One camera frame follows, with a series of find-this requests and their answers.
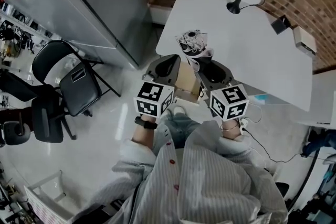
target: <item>person's hand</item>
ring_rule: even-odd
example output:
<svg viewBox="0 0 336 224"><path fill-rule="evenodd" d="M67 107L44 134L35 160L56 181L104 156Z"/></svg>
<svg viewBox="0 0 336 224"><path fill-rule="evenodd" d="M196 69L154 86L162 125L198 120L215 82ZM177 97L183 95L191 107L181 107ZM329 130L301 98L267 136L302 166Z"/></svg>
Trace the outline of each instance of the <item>person's hand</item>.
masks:
<svg viewBox="0 0 336 224"><path fill-rule="evenodd" d="M241 135L238 120L222 121L221 129L223 137L230 140L234 140Z"/></svg>

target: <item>striped shirt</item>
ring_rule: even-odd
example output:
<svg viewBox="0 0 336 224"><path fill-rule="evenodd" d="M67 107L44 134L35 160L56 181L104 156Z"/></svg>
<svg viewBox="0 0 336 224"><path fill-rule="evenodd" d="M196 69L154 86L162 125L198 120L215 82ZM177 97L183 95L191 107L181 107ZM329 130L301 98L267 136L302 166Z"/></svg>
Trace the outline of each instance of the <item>striped shirt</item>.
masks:
<svg viewBox="0 0 336 224"><path fill-rule="evenodd" d="M108 182L70 223L118 199L125 202L108 224L287 222L281 193L272 176L254 165L248 136L228 140L215 121L204 122L188 137L179 163L163 128L152 150L131 140L123 143Z"/></svg>

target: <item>black watch strap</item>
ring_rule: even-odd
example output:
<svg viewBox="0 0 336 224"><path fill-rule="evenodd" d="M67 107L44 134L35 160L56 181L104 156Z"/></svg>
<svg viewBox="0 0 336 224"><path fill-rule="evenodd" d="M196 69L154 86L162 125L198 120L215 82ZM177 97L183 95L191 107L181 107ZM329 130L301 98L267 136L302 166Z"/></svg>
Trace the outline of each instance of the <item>black watch strap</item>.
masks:
<svg viewBox="0 0 336 224"><path fill-rule="evenodd" d="M138 125L141 125L145 129L155 130L158 126L156 123L142 120L139 116L135 118L134 122Z"/></svg>

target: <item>office chair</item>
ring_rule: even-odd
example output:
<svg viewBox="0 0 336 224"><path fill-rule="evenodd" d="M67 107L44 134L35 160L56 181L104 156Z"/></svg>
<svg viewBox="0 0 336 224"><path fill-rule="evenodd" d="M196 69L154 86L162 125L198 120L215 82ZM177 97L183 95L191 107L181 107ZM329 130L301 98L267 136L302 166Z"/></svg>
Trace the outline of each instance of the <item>office chair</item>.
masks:
<svg viewBox="0 0 336 224"><path fill-rule="evenodd" d="M0 69L0 90L11 94L22 102L54 91L51 85L32 86L18 76Z"/></svg>
<svg viewBox="0 0 336 224"><path fill-rule="evenodd" d="M81 113L86 116L92 116L87 110L88 107L98 101L108 91L113 91L118 97L121 96L93 70L92 67L94 65L98 63L104 64L103 62L82 59L68 43L62 40L49 42L37 54L32 65L35 78L45 84L45 78L51 68L69 54L74 54L80 60L80 64L74 67L60 81L59 86L65 106L71 116L77 116ZM107 91L102 93L96 78L108 87Z"/></svg>
<svg viewBox="0 0 336 224"><path fill-rule="evenodd" d="M32 100L33 126L36 139L42 142L61 143L62 124L72 140L77 136L71 133L65 115L69 114L59 105L59 96L37 97Z"/></svg>
<svg viewBox="0 0 336 224"><path fill-rule="evenodd" d="M31 102L32 122L36 139L51 143L62 142L61 123L63 123L70 138L72 140L77 139L75 135L72 135L65 119L65 115L69 113L65 112L63 103L59 103L60 96L51 85L44 83L44 85L32 86L18 76L0 70L0 89L23 102L33 100ZM44 131L48 128L52 131L45 134Z"/></svg>
<svg viewBox="0 0 336 224"><path fill-rule="evenodd" d="M6 145L14 146L26 143L30 138L30 128L22 120L21 113L18 114L18 121L7 121L3 124L4 142Z"/></svg>

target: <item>chair seat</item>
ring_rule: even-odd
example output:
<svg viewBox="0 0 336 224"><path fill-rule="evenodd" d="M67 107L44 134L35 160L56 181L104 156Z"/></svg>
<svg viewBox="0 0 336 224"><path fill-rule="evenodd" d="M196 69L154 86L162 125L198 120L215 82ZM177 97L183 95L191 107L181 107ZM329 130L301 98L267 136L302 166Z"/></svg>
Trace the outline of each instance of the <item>chair seat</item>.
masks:
<svg viewBox="0 0 336 224"><path fill-rule="evenodd" d="M62 113L59 96L37 97L31 102L33 127L36 139L42 142L61 143L63 130L61 118L53 117Z"/></svg>
<svg viewBox="0 0 336 224"><path fill-rule="evenodd" d="M83 63L72 69L59 86L71 116L82 113L101 96L96 78Z"/></svg>

